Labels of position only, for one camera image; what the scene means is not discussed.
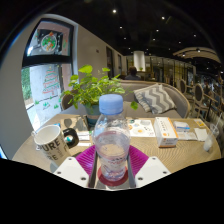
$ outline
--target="bottle cap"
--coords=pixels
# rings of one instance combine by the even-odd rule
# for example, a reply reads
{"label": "bottle cap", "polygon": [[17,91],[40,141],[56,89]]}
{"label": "bottle cap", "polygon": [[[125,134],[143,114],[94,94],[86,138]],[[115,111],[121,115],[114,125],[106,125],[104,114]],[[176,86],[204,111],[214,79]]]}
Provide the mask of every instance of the bottle cap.
{"label": "bottle cap", "polygon": [[116,115],[123,111],[123,98],[117,94],[106,94],[99,99],[99,109],[101,114]]}

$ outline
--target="potted plant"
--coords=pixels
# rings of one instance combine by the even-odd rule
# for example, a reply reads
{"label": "potted plant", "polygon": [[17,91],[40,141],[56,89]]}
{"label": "potted plant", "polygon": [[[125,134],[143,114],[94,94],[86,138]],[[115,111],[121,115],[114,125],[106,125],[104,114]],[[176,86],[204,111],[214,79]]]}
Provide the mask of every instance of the potted plant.
{"label": "potted plant", "polygon": [[[78,75],[72,75],[70,78],[69,87],[72,90],[66,90],[61,94],[61,98],[64,95],[72,95],[72,99],[69,104],[72,103],[76,109],[78,109],[78,103],[83,104],[86,109],[86,115],[89,126],[94,126],[97,119],[100,116],[99,112],[99,98],[105,94],[125,94],[124,88],[122,88],[120,79],[117,75],[114,78],[109,79],[105,72],[110,71],[108,68],[102,68],[102,72],[98,71],[98,75],[103,77],[97,78],[92,76],[92,66],[84,65],[78,71],[85,74],[85,77],[78,82]],[[131,103],[131,107],[136,110],[138,104],[136,102]]]}

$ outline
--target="striped pillow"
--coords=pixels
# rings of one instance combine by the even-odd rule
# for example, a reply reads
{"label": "striped pillow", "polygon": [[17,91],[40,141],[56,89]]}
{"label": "striped pillow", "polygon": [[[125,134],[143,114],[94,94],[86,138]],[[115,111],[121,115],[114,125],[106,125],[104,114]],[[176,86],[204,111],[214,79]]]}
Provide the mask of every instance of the striped pillow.
{"label": "striped pillow", "polygon": [[151,109],[150,109],[147,101],[142,96],[142,93],[145,92],[145,91],[147,91],[147,90],[149,90],[149,89],[152,89],[152,88],[154,88],[156,86],[158,86],[158,83],[156,83],[155,85],[152,85],[152,86],[143,88],[143,89],[134,90],[135,97],[138,100],[138,102],[140,103],[140,105],[143,107],[143,109],[145,110],[145,112],[150,112]]}
{"label": "striped pillow", "polygon": [[161,114],[167,110],[176,108],[173,100],[163,89],[162,85],[143,92],[142,96],[150,106],[153,114]]}

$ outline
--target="white wall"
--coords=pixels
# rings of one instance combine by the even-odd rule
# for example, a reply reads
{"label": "white wall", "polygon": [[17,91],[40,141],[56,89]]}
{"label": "white wall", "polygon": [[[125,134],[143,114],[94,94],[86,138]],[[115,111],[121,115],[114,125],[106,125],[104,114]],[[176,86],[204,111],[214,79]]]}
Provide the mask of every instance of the white wall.
{"label": "white wall", "polygon": [[[21,68],[27,41],[41,18],[61,19],[75,26],[73,36],[74,39],[78,38],[78,42],[73,45],[74,74],[77,74],[78,68],[84,64],[93,66],[94,75],[97,74],[98,69],[106,67],[106,46],[110,46],[85,28],[77,26],[75,22],[57,15],[43,15],[29,23],[12,43],[2,61],[0,70],[0,144],[9,159],[13,158],[33,130],[23,100]],[[114,57],[117,58],[117,52],[112,50]],[[126,71],[125,58],[122,56],[122,66]]]}

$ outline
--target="water bottle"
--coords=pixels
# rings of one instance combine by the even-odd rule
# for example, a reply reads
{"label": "water bottle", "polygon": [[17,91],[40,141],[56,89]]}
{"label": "water bottle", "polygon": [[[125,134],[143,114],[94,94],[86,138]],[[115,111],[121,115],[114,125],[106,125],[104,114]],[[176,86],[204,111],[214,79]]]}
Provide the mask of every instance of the water bottle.
{"label": "water bottle", "polygon": [[107,180],[118,181],[125,174],[130,146],[130,131],[122,115],[122,96],[101,96],[99,110],[101,115],[94,128],[93,141],[100,159],[101,172]]}

